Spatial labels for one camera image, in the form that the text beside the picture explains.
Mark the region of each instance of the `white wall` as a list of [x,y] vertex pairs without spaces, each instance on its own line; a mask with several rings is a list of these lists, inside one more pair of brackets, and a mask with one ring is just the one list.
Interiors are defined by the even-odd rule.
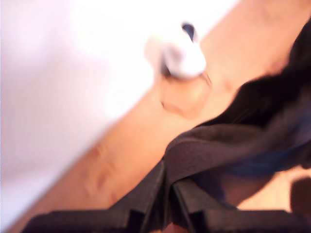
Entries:
[[2,230],[152,86],[153,33],[203,36],[237,2],[2,0]]

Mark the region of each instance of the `white earbud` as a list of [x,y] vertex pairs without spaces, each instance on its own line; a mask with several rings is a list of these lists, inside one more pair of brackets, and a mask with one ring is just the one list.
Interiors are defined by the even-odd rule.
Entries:
[[191,24],[184,23],[170,31],[163,40],[163,55],[167,69],[179,79],[195,78],[206,68],[197,33]]

